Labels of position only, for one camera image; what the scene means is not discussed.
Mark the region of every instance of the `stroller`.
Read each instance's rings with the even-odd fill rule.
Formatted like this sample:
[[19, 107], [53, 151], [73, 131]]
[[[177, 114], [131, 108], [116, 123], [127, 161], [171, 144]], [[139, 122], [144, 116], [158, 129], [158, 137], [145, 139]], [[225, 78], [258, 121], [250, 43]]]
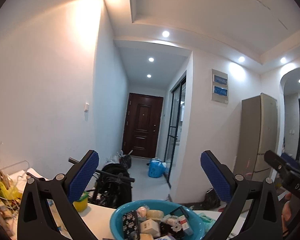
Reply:
[[[78, 163], [73, 158], [69, 158], [68, 161], [72, 164]], [[88, 192], [93, 191], [92, 198], [88, 199], [89, 203], [116, 209], [132, 201], [131, 182], [135, 179], [130, 178], [122, 164], [109, 163], [103, 167], [102, 171], [96, 170], [95, 175], [98, 176], [95, 176], [97, 178], [95, 189], [88, 190]]]

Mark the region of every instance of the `silver screw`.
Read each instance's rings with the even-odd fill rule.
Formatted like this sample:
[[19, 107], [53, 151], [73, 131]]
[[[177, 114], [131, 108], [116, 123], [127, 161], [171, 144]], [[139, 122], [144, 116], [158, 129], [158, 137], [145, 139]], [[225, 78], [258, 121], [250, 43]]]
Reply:
[[27, 181], [29, 184], [32, 184], [32, 183], [34, 183], [34, 178], [30, 178], [30, 179], [28, 179], [28, 181]]
[[266, 178], [266, 183], [271, 184], [272, 183], [272, 179], [271, 178]]
[[238, 180], [238, 181], [242, 181], [243, 180], [243, 176], [241, 174], [237, 174], [235, 176], [235, 179]]
[[56, 176], [56, 180], [63, 180], [64, 177], [65, 177], [65, 176], [64, 176], [63, 174], [58, 174], [58, 175]]

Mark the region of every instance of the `teal plastic basin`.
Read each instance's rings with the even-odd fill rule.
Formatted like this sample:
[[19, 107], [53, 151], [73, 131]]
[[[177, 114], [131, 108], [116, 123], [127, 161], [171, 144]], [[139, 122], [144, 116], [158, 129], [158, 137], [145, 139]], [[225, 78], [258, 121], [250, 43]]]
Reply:
[[[123, 240], [123, 230], [122, 230], [122, 216], [129, 211], [136, 210], [141, 206], [148, 206], [150, 209], [162, 210], [164, 215], [168, 215], [171, 211], [180, 207], [180, 204], [176, 204], [170, 201], [162, 200], [138, 200], [126, 203], [112, 214], [110, 218], [110, 230], [116, 240]], [[202, 219], [194, 213], [192, 210], [184, 207], [184, 210], [188, 213], [188, 222], [192, 228], [194, 234], [187, 236], [185, 234], [184, 240], [201, 240], [204, 236], [204, 225]]]

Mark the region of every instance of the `tile floor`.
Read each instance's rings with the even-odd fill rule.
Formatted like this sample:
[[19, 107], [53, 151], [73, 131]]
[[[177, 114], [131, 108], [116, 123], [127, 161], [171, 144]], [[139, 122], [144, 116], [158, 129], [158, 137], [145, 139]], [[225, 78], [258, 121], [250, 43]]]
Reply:
[[130, 177], [135, 178], [132, 183], [132, 201], [141, 199], [167, 200], [170, 191], [164, 176], [151, 178], [148, 176], [149, 159], [131, 157], [132, 165], [128, 170]]

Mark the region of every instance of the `warm ceiling light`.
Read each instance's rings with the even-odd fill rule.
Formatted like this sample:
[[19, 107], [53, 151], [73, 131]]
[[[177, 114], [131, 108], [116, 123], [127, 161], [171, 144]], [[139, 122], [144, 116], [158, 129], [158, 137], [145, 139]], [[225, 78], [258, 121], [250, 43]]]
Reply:
[[170, 33], [168, 31], [164, 31], [162, 33], [162, 36], [165, 37], [165, 38], [169, 37], [169, 35], [170, 35]]

